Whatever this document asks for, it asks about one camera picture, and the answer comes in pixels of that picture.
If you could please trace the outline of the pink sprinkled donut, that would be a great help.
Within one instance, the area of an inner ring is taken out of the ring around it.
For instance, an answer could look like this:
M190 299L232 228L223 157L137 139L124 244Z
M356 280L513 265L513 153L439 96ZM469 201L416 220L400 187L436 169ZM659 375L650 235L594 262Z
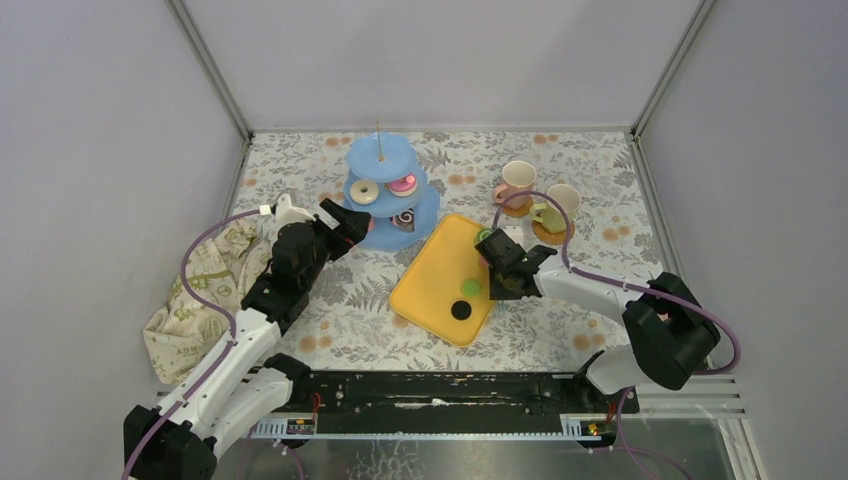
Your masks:
M389 192L397 197L412 195L418 186L418 180L412 173L385 184Z

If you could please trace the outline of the green ceramic mug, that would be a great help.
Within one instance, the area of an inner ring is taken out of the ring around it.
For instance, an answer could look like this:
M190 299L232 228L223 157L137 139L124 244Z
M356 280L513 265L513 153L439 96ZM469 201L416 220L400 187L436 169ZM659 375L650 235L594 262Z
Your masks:
M577 189L567 184L548 188L546 197L530 207L531 219L550 233L564 233L567 222L573 222L582 204Z

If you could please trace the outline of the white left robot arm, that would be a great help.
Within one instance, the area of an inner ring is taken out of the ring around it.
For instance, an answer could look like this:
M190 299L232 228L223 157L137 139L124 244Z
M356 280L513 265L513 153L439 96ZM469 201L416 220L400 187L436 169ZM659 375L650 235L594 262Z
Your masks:
M272 410L296 411L309 401L309 368L286 355L273 357L257 376L244 376L275 346L309 303L309 293L326 263L362 242L372 217L325 199L321 208L337 222L282 196L258 209L274 215L280 228L267 266L225 334L192 373L156 406L138 405L124 420L125 479L210 479L220 457Z

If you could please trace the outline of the green swirl roll cake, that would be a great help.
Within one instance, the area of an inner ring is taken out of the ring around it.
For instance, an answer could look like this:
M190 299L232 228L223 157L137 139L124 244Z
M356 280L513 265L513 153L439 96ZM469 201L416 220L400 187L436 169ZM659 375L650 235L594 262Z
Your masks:
M482 242L488 236L490 236L491 233L492 233L492 230L490 228L483 228L483 229L479 230L474 237L474 243L478 244L478 243Z

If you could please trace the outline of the yellow serving tray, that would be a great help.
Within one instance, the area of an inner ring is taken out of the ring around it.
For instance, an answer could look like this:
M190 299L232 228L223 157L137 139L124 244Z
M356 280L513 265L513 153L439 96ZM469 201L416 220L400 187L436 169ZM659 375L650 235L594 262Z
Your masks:
M483 228L460 214L445 216L392 291L391 309L456 347L474 343L495 306L489 298L488 268L474 243ZM469 278L481 282L480 295L461 293L462 282ZM458 300L472 306L467 320L451 315L451 305Z

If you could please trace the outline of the pink ceramic mug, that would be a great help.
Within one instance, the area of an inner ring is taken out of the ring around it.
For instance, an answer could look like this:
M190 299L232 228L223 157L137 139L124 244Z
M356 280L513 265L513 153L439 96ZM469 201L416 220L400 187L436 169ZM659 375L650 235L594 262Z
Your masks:
M501 170L501 183L492 193L494 203L510 209L522 208L528 197L518 193L532 190L536 179L536 168L531 163L522 160L507 163Z

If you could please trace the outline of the blue three-tier cake stand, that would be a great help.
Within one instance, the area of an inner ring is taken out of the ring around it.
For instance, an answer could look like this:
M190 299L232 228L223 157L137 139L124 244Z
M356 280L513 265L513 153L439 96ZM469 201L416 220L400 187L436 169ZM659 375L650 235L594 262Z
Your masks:
M344 206L372 216L369 232L361 246L372 250L399 251L425 238L437 223L440 194L429 184L427 172L419 163L418 153L402 134L377 130L354 140L345 156L348 176L343 184ZM397 197L389 192L386 183L414 174L417 190L410 196ZM354 203L349 195L351 184L359 179L375 181L380 186L377 200L370 205ZM403 233L390 218L413 208L415 231Z

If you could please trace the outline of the white glazed donut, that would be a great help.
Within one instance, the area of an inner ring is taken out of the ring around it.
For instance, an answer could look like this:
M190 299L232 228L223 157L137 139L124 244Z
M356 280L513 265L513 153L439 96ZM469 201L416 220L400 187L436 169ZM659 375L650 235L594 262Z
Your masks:
M374 203L380 193L380 186L373 180L359 179L354 181L349 188L351 200L359 205L370 205Z

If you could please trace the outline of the chocolate swirl roll cake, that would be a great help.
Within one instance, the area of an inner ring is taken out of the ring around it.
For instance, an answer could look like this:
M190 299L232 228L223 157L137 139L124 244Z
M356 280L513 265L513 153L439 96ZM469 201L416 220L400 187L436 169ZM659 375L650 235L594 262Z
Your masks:
M408 208L390 218L391 224L400 232L413 233L415 231L415 212Z

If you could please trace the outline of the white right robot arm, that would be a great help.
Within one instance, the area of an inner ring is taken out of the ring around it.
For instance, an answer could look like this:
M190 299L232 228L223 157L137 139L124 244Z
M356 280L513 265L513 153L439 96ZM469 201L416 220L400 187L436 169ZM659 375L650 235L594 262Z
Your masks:
M627 345L602 351L579 369L573 396L583 410L597 412L613 394L639 384L679 390L720 342L717 321L674 274L629 283L569 264L554 248L525 250L501 229L484 234L475 248L489 268L491 299L564 300L625 329Z

